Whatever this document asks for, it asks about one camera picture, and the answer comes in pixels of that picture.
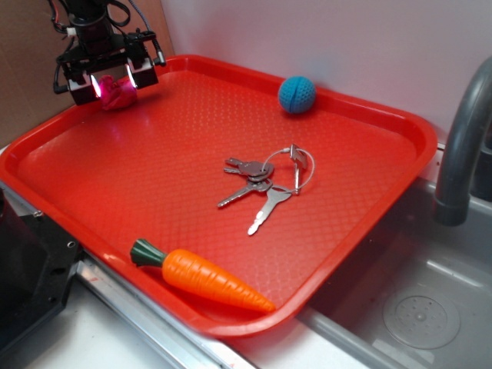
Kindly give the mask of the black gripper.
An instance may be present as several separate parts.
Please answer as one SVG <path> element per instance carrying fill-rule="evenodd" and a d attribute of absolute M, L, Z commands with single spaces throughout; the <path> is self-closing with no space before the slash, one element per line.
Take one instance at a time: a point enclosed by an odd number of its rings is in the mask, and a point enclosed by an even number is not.
<path fill-rule="evenodd" d="M 99 84 L 92 73 L 120 65 L 126 65 L 130 82 L 136 89 L 156 85 L 158 76 L 148 53 L 147 42 L 152 42 L 157 48 L 157 37 L 153 31 L 110 32 L 95 41 L 79 36 L 77 45 L 70 46 L 56 58 L 75 104 L 86 105 L 101 97 Z"/>

